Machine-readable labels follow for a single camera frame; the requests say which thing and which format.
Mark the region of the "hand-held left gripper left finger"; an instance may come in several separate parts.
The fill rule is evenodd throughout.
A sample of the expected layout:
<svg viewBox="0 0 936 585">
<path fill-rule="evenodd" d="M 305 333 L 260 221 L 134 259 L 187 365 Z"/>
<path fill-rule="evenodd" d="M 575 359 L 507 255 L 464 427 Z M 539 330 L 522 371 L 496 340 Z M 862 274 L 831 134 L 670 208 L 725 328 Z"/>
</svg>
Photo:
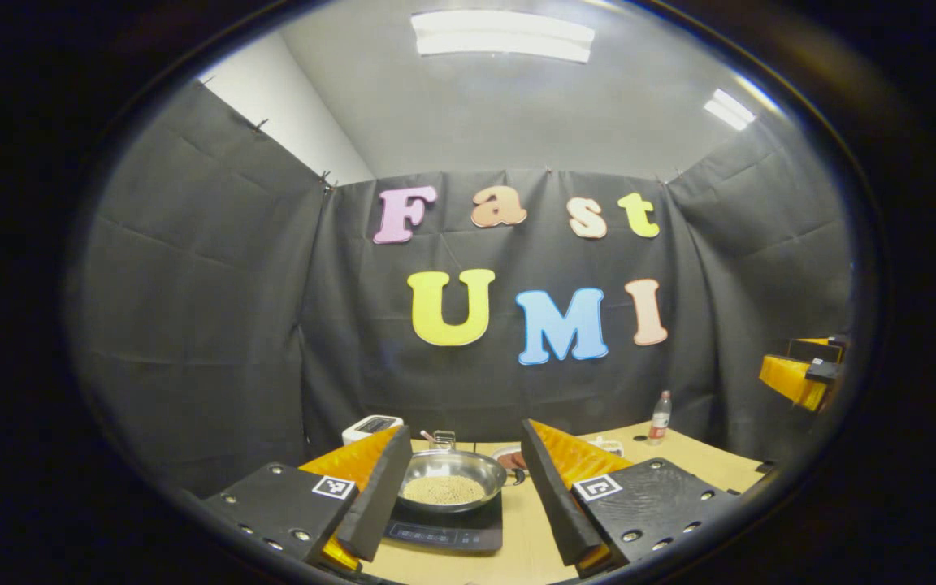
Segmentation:
<svg viewBox="0 0 936 585">
<path fill-rule="evenodd" d="M 375 559 L 412 454 L 396 425 L 300 466 L 267 463 L 201 502 L 259 548 L 356 574 Z"/>
</svg>

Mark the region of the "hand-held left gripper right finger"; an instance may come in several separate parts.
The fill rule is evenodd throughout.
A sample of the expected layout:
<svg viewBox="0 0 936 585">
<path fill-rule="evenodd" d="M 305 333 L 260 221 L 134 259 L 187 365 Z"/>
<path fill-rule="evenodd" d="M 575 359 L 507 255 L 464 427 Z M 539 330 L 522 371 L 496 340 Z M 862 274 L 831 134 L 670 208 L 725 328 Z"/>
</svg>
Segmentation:
<svg viewBox="0 0 936 585">
<path fill-rule="evenodd" d="M 632 463 L 532 419 L 521 452 L 558 555 L 583 579 L 679 556 L 741 497 L 668 459 Z"/>
</svg>

